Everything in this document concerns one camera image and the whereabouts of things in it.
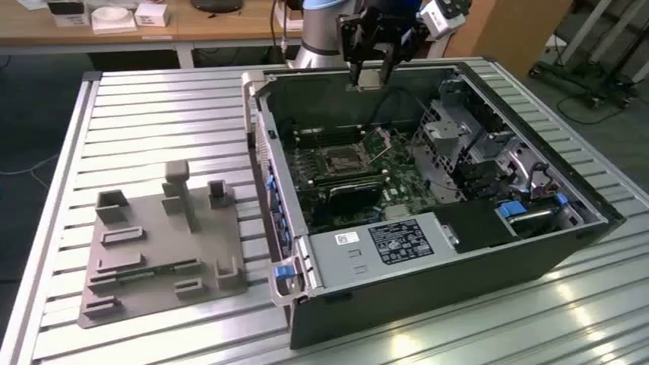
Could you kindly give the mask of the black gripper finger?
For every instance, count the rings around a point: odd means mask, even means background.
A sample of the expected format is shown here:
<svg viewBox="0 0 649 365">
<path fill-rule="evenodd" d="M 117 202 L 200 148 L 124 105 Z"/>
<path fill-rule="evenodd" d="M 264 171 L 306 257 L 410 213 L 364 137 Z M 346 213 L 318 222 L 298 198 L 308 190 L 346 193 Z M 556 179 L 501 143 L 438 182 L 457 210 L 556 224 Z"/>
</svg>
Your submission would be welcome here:
<svg viewBox="0 0 649 365">
<path fill-rule="evenodd" d="M 350 14 L 338 17 L 338 30 L 341 41 L 341 54 L 344 61 L 349 63 L 350 85 L 358 85 L 358 78 L 364 63 L 362 45 L 362 15 Z"/>
<path fill-rule="evenodd" d="M 426 41 L 426 26 L 414 25 L 405 32 L 394 30 L 388 38 L 388 50 L 380 69 L 380 83 L 386 84 L 394 67 L 409 62 Z"/>
</svg>

